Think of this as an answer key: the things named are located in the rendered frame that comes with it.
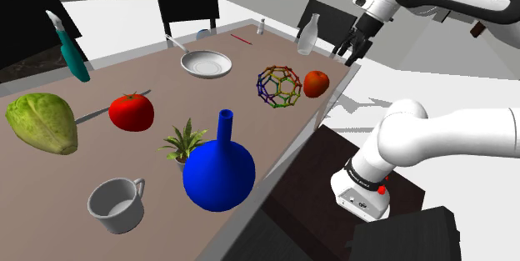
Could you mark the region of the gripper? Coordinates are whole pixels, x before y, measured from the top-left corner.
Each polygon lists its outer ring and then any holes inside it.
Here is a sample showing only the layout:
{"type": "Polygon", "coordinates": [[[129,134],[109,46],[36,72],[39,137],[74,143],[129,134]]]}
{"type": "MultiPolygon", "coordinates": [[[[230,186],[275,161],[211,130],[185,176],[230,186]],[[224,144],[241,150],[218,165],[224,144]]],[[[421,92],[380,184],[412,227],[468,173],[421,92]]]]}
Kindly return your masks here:
{"type": "Polygon", "coordinates": [[[351,48],[352,53],[344,63],[351,67],[358,59],[363,58],[373,45],[369,38],[373,38],[383,27],[384,23],[364,13],[351,28],[347,36],[331,52],[332,56],[343,56],[351,48]]]}

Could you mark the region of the clear glass bottle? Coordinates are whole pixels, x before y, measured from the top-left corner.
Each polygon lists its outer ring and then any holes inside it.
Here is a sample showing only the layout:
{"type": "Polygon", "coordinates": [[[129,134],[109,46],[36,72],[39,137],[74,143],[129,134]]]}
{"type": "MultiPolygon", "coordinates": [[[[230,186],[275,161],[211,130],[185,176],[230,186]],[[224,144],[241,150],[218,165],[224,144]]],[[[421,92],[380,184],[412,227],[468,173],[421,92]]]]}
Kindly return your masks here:
{"type": "Polygon", "coordinates": [[[300,35],[297,52],[302,55],[309,55],[318,39],[318,19],[320,15],[313,13],[309,23],[304,27],[300,35]]]}

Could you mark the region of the red apple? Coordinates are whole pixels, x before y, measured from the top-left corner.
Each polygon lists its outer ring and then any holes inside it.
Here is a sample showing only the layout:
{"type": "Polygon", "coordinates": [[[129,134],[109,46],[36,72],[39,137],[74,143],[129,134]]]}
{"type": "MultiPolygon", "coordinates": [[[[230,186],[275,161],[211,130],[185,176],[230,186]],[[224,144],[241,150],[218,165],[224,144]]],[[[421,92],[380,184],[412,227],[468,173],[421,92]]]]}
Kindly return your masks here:
{"type": "Polygon", "coordinates": [[[311,71],[304,78],[303,91],[308,98],[318,98],[326,92],[330,84],[327,74],[311,71]]]}

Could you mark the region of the red pencil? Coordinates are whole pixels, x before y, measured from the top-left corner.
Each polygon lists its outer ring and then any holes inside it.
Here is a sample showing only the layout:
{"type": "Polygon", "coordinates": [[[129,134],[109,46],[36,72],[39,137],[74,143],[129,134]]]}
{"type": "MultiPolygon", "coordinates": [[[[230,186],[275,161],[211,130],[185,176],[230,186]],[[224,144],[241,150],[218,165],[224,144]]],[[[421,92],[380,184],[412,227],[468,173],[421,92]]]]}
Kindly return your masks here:
{"type": "Polygon", "coordinates": [[[231,33],[230,35],[231,35],[232,37],[234,37],[234,38],[236,38],[236,39],[238,39],[238,40],[240,40],[240,41],[242,41],[242,42],[248,44],[248,45],[253,45],[253,44],[252,44],[251,42],[249,42],[248,40],[246,40],[246,39],[244,39],[244,38],[240,38],[239,36],[237,36],[237,35],[235,35],[235,34],[232,34],[232,33],[231,33]]]}

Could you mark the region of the brown dining table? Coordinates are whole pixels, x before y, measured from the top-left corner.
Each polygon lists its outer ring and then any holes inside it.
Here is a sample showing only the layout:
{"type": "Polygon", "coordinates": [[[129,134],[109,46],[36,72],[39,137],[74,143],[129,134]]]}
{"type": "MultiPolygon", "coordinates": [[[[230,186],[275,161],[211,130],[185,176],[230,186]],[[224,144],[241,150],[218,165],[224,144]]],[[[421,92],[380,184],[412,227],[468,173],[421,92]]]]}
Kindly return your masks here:
{"type": "Polygon", "coordinates": [[[274,169],[286,165],[323,118],[330,99],[348,84],[348,68],[325,53],[300,55],[292,38],[253,23],[221,28],[186,48],[227,55],[232,70],[218,79],[201,79],[181,68],[181,48],[97,69],[82,83],[64,78],[40,87],[65,99],[79,117],[109,107],[125,94],[140,94],[153,105],[154,120],[145,131],[116,127],[108,111],[81,123],[78,149],[68,156],[45,153],[25,144],[5,119],[11,98],[0,98],[0,261],[220,261],[272,187],[274,169]],[[252,43],[248,45],[230,34],[252,43]],[[294,106],[272,108],[259,96],[258,74],[288,66],[300,78],[294,106]],[[329,87],[318,98],[303,91],[306,75],[321,71],[329,87]],[[218,114],[233,112],[232,140],[245,147],[256,165],[256,182],[236,208],[211,213],[186,195],[182,171],[167,159],[164,139],[192,119],[195,129],[217,135],[218,114]],[[109,233],[87,208],[92,191],[110,178],[143,178],[144,216],[124,234],[109,233]]]}

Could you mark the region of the silver frying pan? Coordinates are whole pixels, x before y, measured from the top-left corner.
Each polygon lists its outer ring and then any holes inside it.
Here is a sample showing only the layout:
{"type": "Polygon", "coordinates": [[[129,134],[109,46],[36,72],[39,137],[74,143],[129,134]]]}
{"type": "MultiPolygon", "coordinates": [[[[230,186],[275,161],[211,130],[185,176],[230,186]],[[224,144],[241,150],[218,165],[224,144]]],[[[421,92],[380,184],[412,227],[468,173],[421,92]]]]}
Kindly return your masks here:
{"type": "Polygon", "coordinates": [[[186,49],[176,39],[166,34],[165,38],[178,45],[184,54],[181,57],[181,66],[197,78],[214,79],[228,74],[232,69],[232,61],[226,55],[211,50],[186,49]]]}

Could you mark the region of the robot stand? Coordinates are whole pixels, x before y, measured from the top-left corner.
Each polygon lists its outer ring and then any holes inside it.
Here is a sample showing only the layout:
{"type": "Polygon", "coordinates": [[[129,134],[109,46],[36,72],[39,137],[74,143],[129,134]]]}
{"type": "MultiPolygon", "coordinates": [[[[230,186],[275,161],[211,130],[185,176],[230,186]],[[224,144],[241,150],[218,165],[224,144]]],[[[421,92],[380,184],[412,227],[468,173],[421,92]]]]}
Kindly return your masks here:
{"type": "Polygon", "coordinates": [[[354,229],[363,221],[340,207],[330,179],[358,147],[322,125],[303,145],[262,210],[313,261],[374,261],[355,257],[354,229]]]}

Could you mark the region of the blue round vase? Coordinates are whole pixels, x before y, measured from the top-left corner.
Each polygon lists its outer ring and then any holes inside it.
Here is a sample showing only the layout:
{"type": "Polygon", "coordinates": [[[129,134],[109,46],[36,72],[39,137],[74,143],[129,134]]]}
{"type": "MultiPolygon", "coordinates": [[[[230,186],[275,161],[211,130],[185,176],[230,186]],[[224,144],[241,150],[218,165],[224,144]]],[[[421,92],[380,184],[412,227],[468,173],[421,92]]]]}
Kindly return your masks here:
{"type": "Polygon", "coordinates": [[[190,154],[182,181],[187,196],[200,208],[224,212],[242,203],[256,178],[253,157],[231,140],[233,112],[219,112],[217,138],[190,154]]]}

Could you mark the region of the small potted green plant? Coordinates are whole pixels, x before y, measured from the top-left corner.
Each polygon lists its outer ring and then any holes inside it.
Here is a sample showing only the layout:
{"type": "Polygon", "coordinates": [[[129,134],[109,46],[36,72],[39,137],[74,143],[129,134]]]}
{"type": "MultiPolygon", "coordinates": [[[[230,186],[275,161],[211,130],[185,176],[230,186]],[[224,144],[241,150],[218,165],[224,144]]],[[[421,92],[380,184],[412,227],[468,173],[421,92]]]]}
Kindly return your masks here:
{"type": "Polygon", "coordinates": [[[173,129],[175,136],[166,137],[164,141],[168,145],[162,146],[157,150],[174,148],[174,151],[167,154],[167,159],[175,160],[180,170],[183,171],[193,150],[205,144],[203,135],[207,132],[207,129],[193,130],[192,119],[188,119],[182,131],[175,126],[173,126],[173,129]]]}

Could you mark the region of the red tomato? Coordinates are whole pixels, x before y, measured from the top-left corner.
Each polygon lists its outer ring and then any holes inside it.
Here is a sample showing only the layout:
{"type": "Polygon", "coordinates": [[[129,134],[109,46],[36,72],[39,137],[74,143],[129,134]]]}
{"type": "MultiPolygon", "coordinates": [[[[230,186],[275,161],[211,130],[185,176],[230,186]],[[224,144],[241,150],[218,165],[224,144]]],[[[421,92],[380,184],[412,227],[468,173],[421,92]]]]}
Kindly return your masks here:
{"type": "Polygon", "coordinates": [[[141,132],[152,126],[154,108],[142,94],[125,94],[112,102],[108,115],[116,127],[129,132],[141,132]]]}

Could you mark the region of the grey table knife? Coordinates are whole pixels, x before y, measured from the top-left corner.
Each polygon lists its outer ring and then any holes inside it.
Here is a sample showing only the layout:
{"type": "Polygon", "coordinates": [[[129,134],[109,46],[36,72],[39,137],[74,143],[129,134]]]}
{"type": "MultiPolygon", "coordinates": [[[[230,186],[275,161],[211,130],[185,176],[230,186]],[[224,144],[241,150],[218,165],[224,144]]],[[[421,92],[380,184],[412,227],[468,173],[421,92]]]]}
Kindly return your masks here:
{"type": "MultiPolygon", "coordinates": [[[[146,90],[146,91],[144,91],[144,92],[142,92],[140,94],[141,95],[147,95],[151,91],[152,91],[151,89],[148,89],[148,90],[146,90]]],[[[110,106],[106,107],[106,108],[98,109],[97,111],[89,113],[89,114],[84,115],[84,116],[81,116],[80,118],[76,118],[75,123],[76,124],[80,124],[80,123],[86,122],[89,119],[95,118],[96,116],[98,116],[98,115],[100,115],[102,113],[107,112],[109,109],[110,109],[110,106]]]]}

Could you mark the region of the teal spray bottle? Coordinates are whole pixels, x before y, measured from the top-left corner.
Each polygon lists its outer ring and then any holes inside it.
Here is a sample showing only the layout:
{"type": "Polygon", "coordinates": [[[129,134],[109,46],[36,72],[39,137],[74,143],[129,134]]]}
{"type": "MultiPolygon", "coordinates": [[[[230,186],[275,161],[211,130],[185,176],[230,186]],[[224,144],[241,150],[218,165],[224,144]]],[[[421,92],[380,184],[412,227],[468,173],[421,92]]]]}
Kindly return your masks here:
{"type": "Polygon", "coordinates": [[[81,82],[88,82],[90,80],[88,70],[72,39],[68,36],[61,19],[49,10],[46,10],[45,13],[52,21],[56,33],[62,42],[60,49],[69,70],[81,82]]]}

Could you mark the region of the grey cup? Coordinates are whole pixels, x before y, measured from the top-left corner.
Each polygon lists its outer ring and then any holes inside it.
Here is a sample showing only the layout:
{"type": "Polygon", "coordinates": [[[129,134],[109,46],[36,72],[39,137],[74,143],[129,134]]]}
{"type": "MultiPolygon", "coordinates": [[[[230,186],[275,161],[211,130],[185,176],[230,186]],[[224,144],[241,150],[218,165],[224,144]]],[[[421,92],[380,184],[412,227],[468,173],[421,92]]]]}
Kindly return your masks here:
{"type": "Polygon", "coordinates": [[[88,212],[109,232],[120,234],[134,229],[144,215],[145,180],[112,178],[94,189],[87,201],[88,212]]]}

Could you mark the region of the green lettuce head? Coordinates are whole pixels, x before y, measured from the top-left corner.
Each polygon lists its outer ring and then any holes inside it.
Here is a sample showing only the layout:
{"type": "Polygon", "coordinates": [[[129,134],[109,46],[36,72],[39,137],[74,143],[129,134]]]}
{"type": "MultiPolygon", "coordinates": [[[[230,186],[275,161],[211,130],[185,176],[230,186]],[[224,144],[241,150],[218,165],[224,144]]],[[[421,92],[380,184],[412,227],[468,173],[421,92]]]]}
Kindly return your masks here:
{"type": "Polygon", "coordinates": [[[5,117],[25,143],[48,153],[78,149],[78,129],[68,103],[52,93],[28,93],[7,106],[5,117]]]}

